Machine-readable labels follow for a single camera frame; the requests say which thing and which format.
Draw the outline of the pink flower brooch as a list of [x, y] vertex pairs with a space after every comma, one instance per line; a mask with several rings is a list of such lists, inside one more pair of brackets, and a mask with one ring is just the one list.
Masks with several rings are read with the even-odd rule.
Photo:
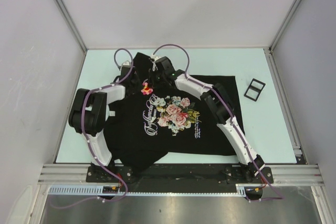
[[142, 86], [143, 87], [142, 87], [141, 93], [143, 95], [151, 95], [153, 93], [153, 85], [149, 78], [145, 79], [142, 82]]

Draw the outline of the black floral print t-shirt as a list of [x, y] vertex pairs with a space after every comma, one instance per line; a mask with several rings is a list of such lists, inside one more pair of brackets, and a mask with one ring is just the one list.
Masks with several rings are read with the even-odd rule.
[[[150, 57], [137, 53], [134, 66], [140, 81], [152, 69]], [[114, 116], [103, 130], [113, 160], [145, 170], [169, 152], [234, 156], [236, 153], [207, 104], [172, 86], [153, 88], [109, 105]]]

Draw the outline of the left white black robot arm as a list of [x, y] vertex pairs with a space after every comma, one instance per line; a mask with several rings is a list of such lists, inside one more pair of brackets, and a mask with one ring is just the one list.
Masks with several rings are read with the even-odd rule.
[[78, 89], [68, 119], [70, 127], [87, 142], [92, 163], [101, 165], [97, 174], [105, 182], [112, 181], [116, 175], [116, 169], [109, 165], [112, 154], [103, 134], [106, 121], [113, 114], [109, 104], [131, 95], [132, 88], [141, 88], [135, 67], [129, 61], [121, 65], [120, 78], [120, 83], [112, 83], [94, 90]]

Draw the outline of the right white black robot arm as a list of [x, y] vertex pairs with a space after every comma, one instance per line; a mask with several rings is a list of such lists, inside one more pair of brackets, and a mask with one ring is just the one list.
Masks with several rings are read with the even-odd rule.
[[254, 183], [263, 177], [265, 162], [248, 143], [240, 128], [233, 107], [225, 100], [226, 90], [220, 84], [212, 85], [191, 77], [187, 71], [175, 70], [168, 57], [151, 56], [153, 72], [180, 91], [204, 101], [211, 111], [217, 127], [233, 147], [242, 168], [243, 179]]

